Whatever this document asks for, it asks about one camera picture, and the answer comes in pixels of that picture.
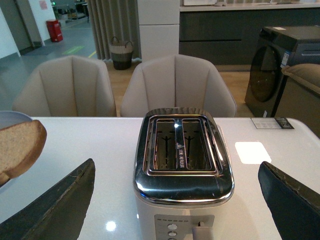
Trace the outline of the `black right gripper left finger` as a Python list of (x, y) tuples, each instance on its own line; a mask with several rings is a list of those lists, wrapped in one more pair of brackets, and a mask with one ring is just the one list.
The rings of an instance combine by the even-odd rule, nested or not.
[(94, 191), (89, 158), (25, 208), (0, 224), (2, 240), (78, 239)]

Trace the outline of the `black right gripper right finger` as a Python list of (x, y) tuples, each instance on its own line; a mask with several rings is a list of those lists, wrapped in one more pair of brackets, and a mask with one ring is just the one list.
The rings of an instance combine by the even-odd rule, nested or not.
[(320, 194), (264, 161), (258, 181), (275, 226), (283, 240), (320, 238)]

